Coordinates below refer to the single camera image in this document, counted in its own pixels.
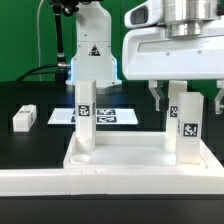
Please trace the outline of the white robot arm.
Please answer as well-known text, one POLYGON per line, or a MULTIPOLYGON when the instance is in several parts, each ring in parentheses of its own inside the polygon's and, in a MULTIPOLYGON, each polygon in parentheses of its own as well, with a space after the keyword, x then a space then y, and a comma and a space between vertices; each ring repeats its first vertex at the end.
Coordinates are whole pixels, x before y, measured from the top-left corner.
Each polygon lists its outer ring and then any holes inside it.
MULTIPOLYGON (((104 88, 116 81, 111 17, 97 1, 81 2, 76 15, 77 51, 71 82, 94 78, 104 88)), ((224 110, 224 7, 218 0, 146 0, 124 16, 122 73, 146 80, 154 97, 159 80, 217 80, 213 110, 224 110)))

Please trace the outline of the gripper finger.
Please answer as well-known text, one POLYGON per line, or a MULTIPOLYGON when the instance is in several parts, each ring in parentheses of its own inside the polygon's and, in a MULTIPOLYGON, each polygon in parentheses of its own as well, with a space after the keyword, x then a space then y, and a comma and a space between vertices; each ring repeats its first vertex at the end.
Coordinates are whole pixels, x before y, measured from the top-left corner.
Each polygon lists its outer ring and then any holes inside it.
POLYGON ((217 88, 219 92, 214 99, 214 109, 216 114, 221 114, 224 112, 224 104, 222 103, 224 99, 224 79, 217 81, 217 88))

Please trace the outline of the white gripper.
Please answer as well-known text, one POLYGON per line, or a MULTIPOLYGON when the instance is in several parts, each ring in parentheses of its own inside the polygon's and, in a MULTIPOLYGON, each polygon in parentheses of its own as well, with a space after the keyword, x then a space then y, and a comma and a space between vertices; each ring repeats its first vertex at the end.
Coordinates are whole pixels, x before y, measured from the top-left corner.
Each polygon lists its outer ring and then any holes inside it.
POLYGON ((158 80, 224 79, 224 9, 218 0, 146 0, 124 22, 123 74, 150 80, 157 111, 169 108, 158 80))

